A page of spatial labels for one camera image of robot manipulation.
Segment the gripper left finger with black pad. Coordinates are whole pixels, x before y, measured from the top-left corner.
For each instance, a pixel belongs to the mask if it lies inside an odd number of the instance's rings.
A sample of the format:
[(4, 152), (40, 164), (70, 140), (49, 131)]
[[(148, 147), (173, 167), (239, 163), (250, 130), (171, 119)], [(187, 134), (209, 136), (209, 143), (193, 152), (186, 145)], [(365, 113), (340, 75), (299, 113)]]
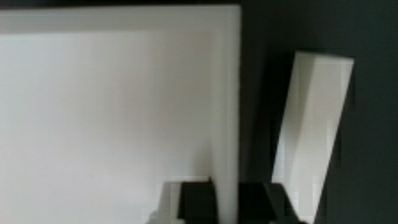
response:
[(219, 224), (212, 182), (186, 182), (180, 191), (178, 218), (186, 224)]

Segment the gripper metal right finger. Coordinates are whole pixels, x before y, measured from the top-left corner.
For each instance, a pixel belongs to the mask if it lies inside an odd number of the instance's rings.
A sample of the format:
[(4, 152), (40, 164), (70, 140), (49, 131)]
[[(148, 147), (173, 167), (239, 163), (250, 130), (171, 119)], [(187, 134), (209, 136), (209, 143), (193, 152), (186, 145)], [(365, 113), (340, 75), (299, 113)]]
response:
[(299, 218), (280, 183), (241, 184), (239, 224), (308, 224)]

